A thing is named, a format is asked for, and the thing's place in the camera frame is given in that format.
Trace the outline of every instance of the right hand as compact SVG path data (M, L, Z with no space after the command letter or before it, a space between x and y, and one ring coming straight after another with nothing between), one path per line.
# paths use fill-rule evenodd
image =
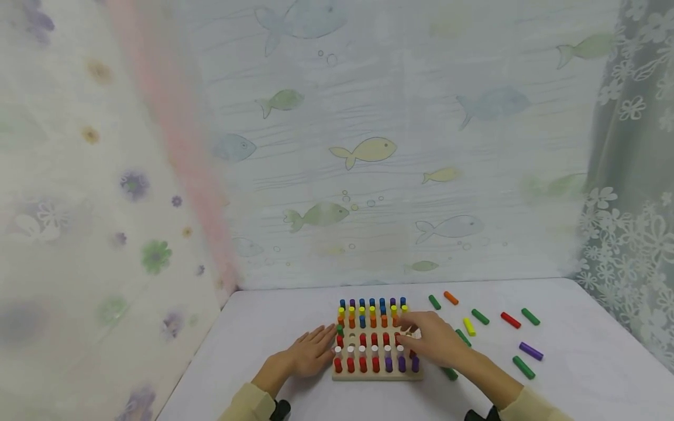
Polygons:
M421 339L400 335L398 341L438 366L458 368L465 365L474 353L452 326L433 311L413 311L401 316L401 331L415 332L418 329L421 330Z

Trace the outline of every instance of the white table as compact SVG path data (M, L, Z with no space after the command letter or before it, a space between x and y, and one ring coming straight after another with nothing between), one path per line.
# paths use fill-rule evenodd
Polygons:
M442 293L460 302L453 306ZM214 421L265 358L304 331L336 320L341 298L407 297L411 311L432 310L463 330L476 308L491 322L473 325L473 348L525 385L534 387L577 421L674 419L674 376L573 281L566 279L454 282L266 290L235 293L197 352L158 421ZM541 320L533 326L527 307ZM522 322L515 330L502 311ZM521 341L540 350L542 362L519 351ZM520 355L536 373L527 380L512 363ZM421 382L333 382L330 370L313 380L291 380L278 398L290 401L294 421L463 420L469 409L485 416L489 401L467 379L455 382L422 361Z

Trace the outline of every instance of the sleeve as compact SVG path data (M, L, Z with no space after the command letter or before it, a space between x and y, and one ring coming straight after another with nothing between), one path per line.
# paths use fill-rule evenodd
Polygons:
M246 383L232 398L232 403L218 421L269 421L276 402L257 386Z
M573 421L528 387L499 416L501 421Z

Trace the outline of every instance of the curtain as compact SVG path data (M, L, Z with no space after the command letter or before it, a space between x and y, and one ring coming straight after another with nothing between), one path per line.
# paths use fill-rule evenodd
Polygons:
M627 0L599 90L576 279L674 372L674 4Z

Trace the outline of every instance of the yellow fish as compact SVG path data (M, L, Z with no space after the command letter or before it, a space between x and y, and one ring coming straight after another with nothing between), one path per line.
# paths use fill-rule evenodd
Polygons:
M385 137L370 137L356 146L353 152L344 148L330 148L330 152L339 158L346 158L346 170L348 171L353 168L356 160L365 162L383 161L393 155L396 149L398 149L398 146Z
M428 180L439 181L441 183L444 183L446 181L454 180L456 177L460 175L461 173L459 172L459 170L449 166L447 168L442 168L441 170L432 172L431 174L424 172L423 182L421 184L425 184Z

